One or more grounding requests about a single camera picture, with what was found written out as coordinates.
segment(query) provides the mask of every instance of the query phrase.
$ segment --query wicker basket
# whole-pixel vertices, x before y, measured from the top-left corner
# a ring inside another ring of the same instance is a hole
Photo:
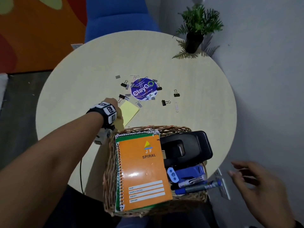
[[[141,209],[137,211],[115,211],[115,201],[116,201],[116,151],[115,151],[115,135],[117,133],[133,133],[147,131],[149,129],[158,130],[161,134],[161,137],[190,132],[191,130],[187,127],[177,127],[177,126],[146,126],[146,127],[134,127],[128,128],[123,131],[118,131],[112,133],[109,138],[110,154],[107,163],[106,170],[103,175],[103,186],[104,186],[104,209],[112,216],[121,216],[121,217],[143,217],[146,215],[161,215],[172,212],[182,212],[187,211],[199,206],[200,203],[205,203],[207,200],[207,192],[201,191],[196,193],[191,193],[187,195],[173,195],[173,200],[164,203],[163,206],[158,206],[154,208]]]

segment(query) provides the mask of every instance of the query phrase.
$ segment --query gray wall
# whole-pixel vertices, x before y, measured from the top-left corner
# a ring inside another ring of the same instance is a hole
[[[158,0],[159,25],[174,34],[177,12],[197,0]],[[233,159],[258,161],[286,184],[296,219],[304,224],[304,0],[205,0],[221,13],[224,30],[211,46],[213,59],[235,94],[233,145],[221,165],[231,201],[210,191],[221,227],[261,227],[226,174]]]

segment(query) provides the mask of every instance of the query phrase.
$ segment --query black plant pot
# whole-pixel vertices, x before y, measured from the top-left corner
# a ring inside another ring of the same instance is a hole
[[[195,53],[199,45],[203,42],[204,35],[187,33],[185,50],[187,53]]]

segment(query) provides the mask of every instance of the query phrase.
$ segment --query light wood tabletop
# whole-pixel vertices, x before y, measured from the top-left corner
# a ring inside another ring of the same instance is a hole
[[[232,88],[219,66],[207,56],[173,59],[181,51],[172,35],[152,31],[124,31],[96,38],[65,57],[50,74],[38,101],[36,129],[41,139],[83,114],[105,98],[129,94],[120,84],[130,75],[158,80],[155,100],[142,108],[126,127],[186,126],[206,132],[213,157],[211,176],[226,157],[236,130],[237,109]],[[174,97],[174,90],[180,97]],[[171,104],[162,105],[162,100]],[[137,99],[130,97],[130,102]],[[86,195],[102,201],[102,174],[107,145],[92,144],[82,160]],[[81,192],[79,164],[69,185]]]

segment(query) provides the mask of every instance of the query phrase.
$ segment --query forearm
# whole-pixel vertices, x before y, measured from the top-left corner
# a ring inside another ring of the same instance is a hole
[[[0,172],[3,227],[43,226],[102,125],[99,113],[83,115],[42,138]]]

